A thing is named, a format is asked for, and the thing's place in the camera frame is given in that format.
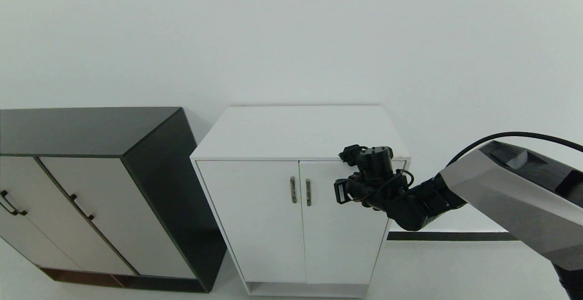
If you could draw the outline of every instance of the white floor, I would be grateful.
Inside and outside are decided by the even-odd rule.
[[[0,300],[247,298],[228,255],[210,294],[122,290],[54,282],[0,240]],[[550,263],[521,242],[389,241],[381,252],[367,299],[567,300],[568,297]]]

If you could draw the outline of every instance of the light gray cabinet door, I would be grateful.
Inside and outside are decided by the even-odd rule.
[[[356,202],[339,205],[333,188],[357,170],[342,161],[300,161],[308,283],[370,283],[387,215]]]
[[[140,275],[196,278],[120,159],[41,161]]]
[[[20,189],[19,175],[8,157],[0,157],[0,191],[5,191],[0,199],[6,209],[0,208],[0,236],[32,263],[56,269],[81,270],[48,237],[27,219],[26,215],[12,215],[9,211],[24,210],[13,195]]]
[[[15,204],[84,271],[133,275],[108,244],[71,205],[31,157],[2,157],[2,171],[12,178]]]
[[[246,281],[306,282],[297,161],[197,161]]]

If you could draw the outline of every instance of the metal handle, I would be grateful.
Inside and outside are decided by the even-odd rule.
[[[306,204],[308,207],[312,205],[312,182],[306,178]]]
[[[75,206],[77,206],[77,209],[79,209],[79,211],[80,211],[81,213],[83,213],[83,215],[84,215],[84,216],[85,216],[87,219],[89,219],[89,220],[93,220],[93,219],[95,218],[95,216],[94,216],[94,215],[86,215],[86,214],[83,212],[83,210],[81,210],[81,207],[79,207],[79,205],[78,205],[77,203],[75,203],[75,200],[77,199],[77,195],[76,195],[76,194],[71,194],[71,195],[69,196],[69,198],[71,199],[71,201],[73,201],[73,203],[75,204]]]
[[[10,201],[8,201],[8,199],[6,198],[7,195],[8,195],[8,192],[6,190],[3,190],[2,192],[0,192],[0,196],[2,196],[2,198],[4,199],[4,201],[6,201],[6,203],[8,203],[8,205],[10,205],[12,207],[12,209],[14,209],[14,211],[10,211],[2,203],[0,203],[0,205],[2,205],[2,208],[6,209],[6,211],[8,211],[13,216],[16,216],[18,214],[21,214],[23,216],[26,216],[27,212],[25,210],[18,211],[18,209],[16,209],[14,207],[14,205],[12,203],[10,203]]]
[[[291,188],[291,202],[297,203],[296,178],[294,176],[290,177],[290,188]]]

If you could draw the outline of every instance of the black floor strip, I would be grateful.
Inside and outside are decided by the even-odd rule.
[[[390,232],[387,240],[510,241],[518,239],[508,232]]]

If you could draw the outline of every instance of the black cable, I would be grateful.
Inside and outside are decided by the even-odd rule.
[[[407,186],[413,185],[413,182],[415,181],[415,177],[413,177],[413,174],[412,173],[410,173],[409,171],[406,171],[404,169],[397,169],[396,171],[397,172],[402,171],[402,172],[406,173],[409,177],[411,177],[411,180],[410,180],[409,184],[407,184]]]
[[[458,161],[458,159],[460,159],[460,157],[462,157],[462,155],[464,155],[465,153],[468,153],[471,149],[479,146],[483,142],[493,140],[494,138],[508,137],[508,136],[537,138],[539,140],[555,142],[555,143],[561,144],[563,146],[570,147],[572,149],[576,149],[580,152],[583,152],[583,146],[581,146],[577,143],[571,142],[571,141],[563,140],[562,138],[558,138],[555,136],[538,134],[536,132],[499,132],[498,134],[492,134],[490,136],[486,136],[486,137],[481,138],[481,139],[473,142],[472,144],[468,145],[460,153],[456,154],[456,156],[447,165],[449,166],[450,164]]]

